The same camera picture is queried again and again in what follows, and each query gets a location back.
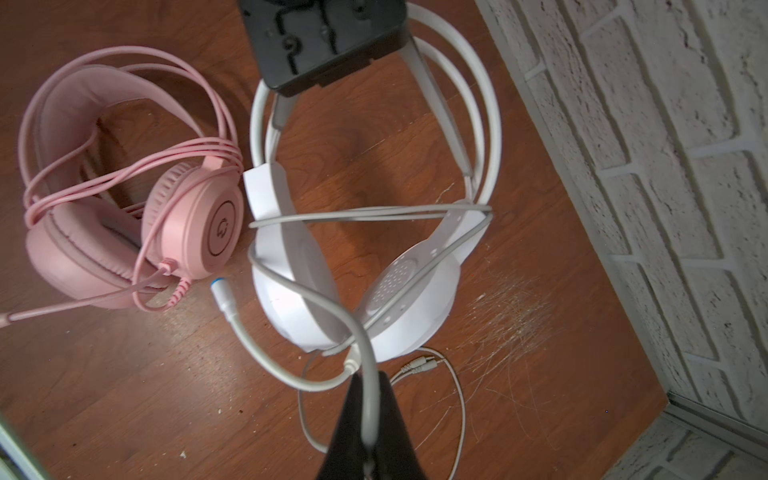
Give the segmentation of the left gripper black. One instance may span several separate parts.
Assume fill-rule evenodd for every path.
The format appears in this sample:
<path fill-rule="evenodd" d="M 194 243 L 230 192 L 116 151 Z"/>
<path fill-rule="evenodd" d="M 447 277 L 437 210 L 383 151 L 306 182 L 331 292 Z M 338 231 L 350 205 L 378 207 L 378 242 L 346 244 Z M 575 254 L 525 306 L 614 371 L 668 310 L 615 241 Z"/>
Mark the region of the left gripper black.
<path fill-rule="evenodd" d="M 404 1 L 241 0 L 238 7 L 267 87 L 293 97 L 400 50 Z"/>

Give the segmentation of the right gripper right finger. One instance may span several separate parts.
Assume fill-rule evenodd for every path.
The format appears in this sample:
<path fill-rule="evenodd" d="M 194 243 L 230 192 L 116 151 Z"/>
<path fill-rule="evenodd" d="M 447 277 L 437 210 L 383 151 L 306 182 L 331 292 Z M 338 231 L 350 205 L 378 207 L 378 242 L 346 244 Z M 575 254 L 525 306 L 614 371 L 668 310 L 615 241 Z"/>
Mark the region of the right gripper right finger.
<path fill-rule="evenodd" d="M 425 480 L 401 415 L 392 385 L 379 371 L 380 415 L 377 437 L 377 478 L 384 480 Z"/>

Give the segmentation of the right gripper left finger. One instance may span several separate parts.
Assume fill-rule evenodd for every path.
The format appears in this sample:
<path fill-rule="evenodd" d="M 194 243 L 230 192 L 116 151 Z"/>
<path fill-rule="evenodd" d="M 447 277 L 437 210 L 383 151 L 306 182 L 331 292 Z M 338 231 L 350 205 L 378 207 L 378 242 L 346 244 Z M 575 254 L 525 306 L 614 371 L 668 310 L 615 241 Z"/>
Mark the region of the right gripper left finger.
<path fill-rule="evenodd" d="M 362 480 L 365 478 L 365 446 L 361 440 L 362 380 L 354 374 L 317 480 Z"/>

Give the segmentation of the white headphones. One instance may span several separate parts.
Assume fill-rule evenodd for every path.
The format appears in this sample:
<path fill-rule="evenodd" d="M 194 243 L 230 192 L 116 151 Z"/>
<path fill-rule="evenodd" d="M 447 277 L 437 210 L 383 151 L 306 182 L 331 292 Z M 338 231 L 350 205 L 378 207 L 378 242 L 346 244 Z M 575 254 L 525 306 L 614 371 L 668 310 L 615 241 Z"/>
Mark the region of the white headphones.
<path fill-rule="evenodd" d="M 492 217 L 489 199 L 501 166 L 501 114 L 489 74 L 468 41 L 434 12 L 409 4 L 407 14 L 445 38 L 461 55 L 479 87 L 473 94 L 453 63 L 413 38 L 401 55 L 438 119 L 465 186 L 451 204 L 375 206 L 299 214 L 287 177 L 276 161 L 281 123 L 293 107 L 287 97 L 256 90 L 249 138 L 253 167 L 245 174 L 255 237 L 248 256 L 261 307 L 272 327 L 307 352 L 346 352 L 360 361 L 368 341 L 378 361 L 420 348 L 443 325 L 456 295 L 462 263 Z M 354 310 L 345 309 L 315 238 L 312 222 L 372 223 L 371 240 L 383 245 L 388 222 L 437 221 L 434 232 L 400 254 L 371 284 Z"/>

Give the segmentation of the pink headphones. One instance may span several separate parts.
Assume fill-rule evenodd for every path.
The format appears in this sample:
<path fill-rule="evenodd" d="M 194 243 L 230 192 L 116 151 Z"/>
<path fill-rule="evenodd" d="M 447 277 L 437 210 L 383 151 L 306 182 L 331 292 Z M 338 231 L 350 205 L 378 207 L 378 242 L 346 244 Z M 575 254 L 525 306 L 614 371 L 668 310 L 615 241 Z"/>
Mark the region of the pink headphones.
<path fill-rule="evenodd" d="M 176 117 L 192 137 L 85 178 L 82 156 L 99 118 L 140 100 Z M 234 117 L 198 70 L 165 51 L 112 46 L 60 67 L 24 112 L 17 158 L 27 253 L 66 301 L 5 313 L 3 326 L 86 306 L 148 312 L 164 290 L 172 308 L 237 244 L 244 156 Z"/>

